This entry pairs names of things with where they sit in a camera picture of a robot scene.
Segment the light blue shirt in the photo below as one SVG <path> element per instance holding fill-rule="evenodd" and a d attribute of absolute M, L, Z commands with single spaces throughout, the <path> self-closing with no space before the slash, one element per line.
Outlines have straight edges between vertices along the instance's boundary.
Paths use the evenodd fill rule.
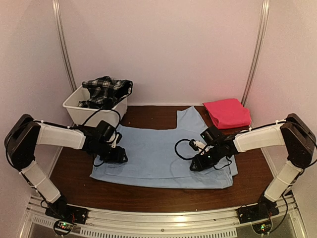
<path fill-rule="evenodd" d="M 201 172 L 190 171 L 189 158 L 195 151 L 188 140 L 199 140 L 207 128 L 194 107 L 177 111 L 175 129 L 155 130 L 119 126 L 123 135 L 119 145 L 126 150 L 128 162 L 123 164 L 101 164 L 95 158 L 90 177 L 93 179 L 132 186 L 181 189 L 223 189 L 233 185 L 238 174 L 235 158 L 226 164 L 222 158 L 216 169 Z"/>

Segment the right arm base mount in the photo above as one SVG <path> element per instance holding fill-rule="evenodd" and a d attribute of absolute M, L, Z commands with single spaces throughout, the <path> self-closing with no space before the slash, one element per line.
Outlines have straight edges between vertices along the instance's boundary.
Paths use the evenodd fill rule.
<path fill-rule="evenodd" d="M 272 230 L 272 216 L 278 215 L 277 203 L 263 195 L 255 205 L 242 205 L 237 209 L 240 224 L 251 223 L 253 231 L 261 236 L 268 235 Z"/>

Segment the pink trousers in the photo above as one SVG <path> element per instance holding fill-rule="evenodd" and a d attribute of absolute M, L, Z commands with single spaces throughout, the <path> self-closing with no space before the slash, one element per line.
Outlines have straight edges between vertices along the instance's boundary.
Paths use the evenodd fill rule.
<path fill-rule="evenodd" d="M 235 98 L 203 103 L 211 121 L 218 129 L 249 126 L 250 111 Z"/>

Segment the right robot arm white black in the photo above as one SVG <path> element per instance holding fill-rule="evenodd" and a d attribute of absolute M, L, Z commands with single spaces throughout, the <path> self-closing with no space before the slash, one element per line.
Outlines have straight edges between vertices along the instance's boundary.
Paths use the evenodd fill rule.
<path fill-rule="evenodd" d="M 190 170 L 195 172 L 212 168 L 222 158 L 230 158 L 239 153 L 272 146 L 286 147 L 286 162 L 254 207 L 254 215 L 259 219 L 270 214 L 276 201 L 292 187 L 305 169 L 314 164 L 313 153 L 317 147 L 316 137 L 296 114 L 228 135 L 211 126 L 201 133 L 201 137 L 205 141 L 204 145 L 195 140 L 190 142 L 198 152 L 191 159 Z"/>

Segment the white plastic laundry bin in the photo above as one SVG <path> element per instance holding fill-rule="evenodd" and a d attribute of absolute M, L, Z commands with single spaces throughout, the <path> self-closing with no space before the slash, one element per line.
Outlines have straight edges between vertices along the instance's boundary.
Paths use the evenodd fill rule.
<path fill-rule="evenodd" d="M 97 127 L 100 121 L 104 120 L 117 128 L 119 122 L 127 111 L 127 98 L 119 102 L 112 109 L 89 109 L 79 107 L 80 101 L 87 100 L 90 94 L 82 86 L 72 93 L 62 104 L 67 109 L 73 122 L 77 125 Z"/>

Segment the black white plaid garment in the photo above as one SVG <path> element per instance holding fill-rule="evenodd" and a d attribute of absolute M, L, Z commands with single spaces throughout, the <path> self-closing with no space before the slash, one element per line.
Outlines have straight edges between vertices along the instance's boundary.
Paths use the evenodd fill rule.
<path fill-rule="evenodd" d="M 112 109 L 132 94 L 133 82 L 127 79 L 114 79 L 104 76 L 82 82 L 90 97 L 80 101 L 78 106 L 89 109 Z"/>

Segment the front aluminium rail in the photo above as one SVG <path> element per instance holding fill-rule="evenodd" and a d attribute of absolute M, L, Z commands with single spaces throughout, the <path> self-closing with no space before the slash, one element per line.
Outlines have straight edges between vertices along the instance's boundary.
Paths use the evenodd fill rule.
<path fill-rule="evenodd" d="M 267 236 L 259 235 L 256 222 L 240 223 L 238 206 L 194 212 L 121 212 L 86 208 L 85 224 L 75 225 L 64 238 L 308 238 L 293 195 L 285 196 L 287 216 L 281 225 Z M 18 238 L 61 238 L 55 234 L 57 219 L 45 215 L 41 199 L 31 196 L 22 218 Z"/>

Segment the left aluminium frame post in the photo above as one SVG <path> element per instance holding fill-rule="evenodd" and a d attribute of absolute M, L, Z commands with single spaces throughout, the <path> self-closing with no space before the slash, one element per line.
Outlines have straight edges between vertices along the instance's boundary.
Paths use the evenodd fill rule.
<path fill-rule="evenodd" d="M 73 70 L 71 67 L 69 53 L 67 50 L 66 39 L 65 39 L 65 34 L 64 34 L 63 24 L 62 24 L 62 17 L 61 17 L 61 12 L 60 12 L 59 0 L 52 0 L 52 5 L 53 5 L 53 14 L 54 14 L 54 18 L 55 18 L 57 36 L 58 36 L 58 40 L 59 40 L 59 45 L 60 45 L 60 49 L 61 49 L 64 67 L 66 70 L 67 79 L 68 79 L 68 82 L 69 82 L 69 85 L 70 85 L 72 92 L 74 92 L 77 89 L 77 87 L 76 87 L 76 83 L 75 83 L 75 79 L 74 79 L 74 75 L 73 75 Z"/>

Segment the aluminium frame post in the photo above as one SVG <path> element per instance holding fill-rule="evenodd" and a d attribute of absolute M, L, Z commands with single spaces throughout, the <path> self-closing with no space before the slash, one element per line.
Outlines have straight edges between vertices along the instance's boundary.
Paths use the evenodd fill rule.
<path fill-rule="evenodd" d="M 59 0 L 52 0 L 52 5 L 53 5 L 53 14 L 54 14 L 54 18 L 55 18 L 57 36 L 58 36 L 58 40 L 59 40 L 59 45 L 60 45 L 60 49 L 61 49 L 64 67 L 66 70 L 67 79 L 68 79 L 68 82 L 69 82 L 69 85 L 70 85 L 72 92 L 74 92 L 77 89 L 77 87 L 76 87 L 76 83 L 75 83 L 75 79 L 74 79 L 74 75 L 73 75 L 73 70 L 71 67 L 69 53 L 67 50 L 66 39 L 65 39 L 65 34 L 64 34 L 63 24 L 62 24 L 62 17 L 61 17 L 61 12 L 60 12 Z"/>
<path fill-rule="evenodd" d="M 255 75 L 257 72 L 257 67 L 260 61 L 261 51 L 264 44 L 264 39 L 267 31 L 267 24 L 268 24 L 268 18 L 269 18 L 269 10 L 270 10 L 270 1 L 269 0 L 263 0 L 262 1 L 262 8 L 260 13 L 260 20 L 259 20 L 259 27 L 258 27 L 258 33 L 257 33 L 257 39 L 255 43 L 253 58 L 247 78 L 247 82 L 245 85 L 244 93 L 241 99 L 241 104 L 245 107 L 247 104 L 248 97 L 251 92 L 252 84 L 255 79 Z"/>

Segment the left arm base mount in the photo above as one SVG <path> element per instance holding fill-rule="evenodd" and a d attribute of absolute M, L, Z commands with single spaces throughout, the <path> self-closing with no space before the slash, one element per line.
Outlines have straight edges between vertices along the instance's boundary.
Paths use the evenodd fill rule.
<path fill-rule="evenodd" d="M 53 224 L 53 231 L 57 236 L 67 236 L 76 226 L 86 224 L 88 209 L 69 205 L 64 198 L 46 204 L 45 214 L 57 219 Z"/>

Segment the right aluminium frame post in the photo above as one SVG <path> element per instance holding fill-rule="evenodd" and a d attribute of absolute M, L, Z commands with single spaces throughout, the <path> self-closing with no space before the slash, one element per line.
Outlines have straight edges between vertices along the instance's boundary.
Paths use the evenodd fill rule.
<path fill-rule="evenodd" d="M 257 72 L 257 67 L 260 61 L 261 51 L 264 44 L 264 39 L 267 31 L 267 24 L 268 24 L 268 18 L 269 18 L 269 10 L 270 10 L 270 1 L 269 0 L 263 0 L 262 1 L 262 8 L 260 13 L 260 20 L 259 20 L 259 27 L 258 27 L 258 33 L 257 33 L 257 39 L 255 43 L 253 58 L 247 78 L 247 82 L 245 85 L 244 93 L 241 99 L 241 104 L 245 107 L 247 104 L 248 97 L 251 92 L 252 84 L 255 79 L 255 75 Z"/>

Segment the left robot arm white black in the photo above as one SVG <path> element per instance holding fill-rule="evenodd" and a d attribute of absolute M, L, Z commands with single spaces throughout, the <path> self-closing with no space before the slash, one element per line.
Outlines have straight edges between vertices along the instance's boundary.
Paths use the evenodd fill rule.
<path fill-rule="evenodd" d="M 100 121 L 95 127 L 57 125 L 33 119 L 24 114 L 4 140 L 6 157 L 31 187 L 48 203 L 60 220 L 71 216 L 67 200 L 35 160 L 38 145 L 51 145 L 83 150 L 98 155 L 101 164 L 128 161 L 125 149 L 118 146 L 122 135 L 111 124 Z"/>

